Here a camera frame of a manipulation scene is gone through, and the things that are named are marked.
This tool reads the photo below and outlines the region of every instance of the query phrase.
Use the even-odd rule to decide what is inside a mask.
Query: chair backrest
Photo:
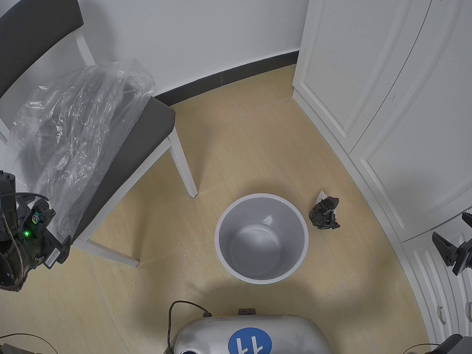
[[[51,47],[74,32],[87,66],[95,64],[79,28],[77,0],[21,0],[0,17],[0,97]],[[0,119],[0,140],[9,131]]]

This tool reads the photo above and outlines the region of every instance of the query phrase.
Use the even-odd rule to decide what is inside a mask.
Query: chair
[[[87,66],[95,62],[81,33],[84,24],[77,0],[21,0],[0,17],[0,97],[47,50],[74,35]],[[111,163],[77,227],[72,244],[110,260],[137,266],[138,260],[90,240],[91,234],[143,174],[170,150],[189,195],[197,188],[174,127],[175,112],[151,97]],[[9,130],[0,120],[3,143]]]

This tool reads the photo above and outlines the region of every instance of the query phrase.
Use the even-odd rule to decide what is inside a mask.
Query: black baseboard
[[[202,77],[201,79],[192,81],[191,83],[171,89],[170,91],[161,93],[156,96],[159,101],[162,101],[168,106],[179,103],[187,98],[197,96],[198,94],[226,84],[233,83],[256,74],[271,71],[273,69],[290,66],[295,64],[298,59],[298,51],[289,52],[287,54],[272,56],[271,58],[258,60],[244,64],[239,67],[227,69],[217,74]]]

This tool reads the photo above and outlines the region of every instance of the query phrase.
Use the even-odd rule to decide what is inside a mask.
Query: white chair leg
[[[185,158],[184,150],[180,145],[180,140],[178,139],[176,128],[167,137],[170,140],[170,154],[174,159],[177,170],[184,181],[185,188],[192,198],[195,198],[198,194],[197,187],[192,178],[192,173],[190,173],[190,168],[188,168],[187,160]]]
[[[112,261],[116,261],[117,263],[123,263],[125,265],[132,266],[134,268],[138,266],[138,263],[139,263],[139,261],[136,258],[127,256],[118,251],[114,251],[113,249],[110,249],[106,246],[98,244],[95,241],[92,241],[90,239],[88,239],[87,241],[84,241],[82,239],[77,238],[74,241],[74,246],[84,251],[87,251],[89,253],[96,254],[97,256],[107,258]]]

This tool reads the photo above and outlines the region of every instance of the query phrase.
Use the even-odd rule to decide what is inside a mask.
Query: chair seat
[[[175,112],[151,97],[92,197],[72,242],[86,229],[121,185],[174,129]]]

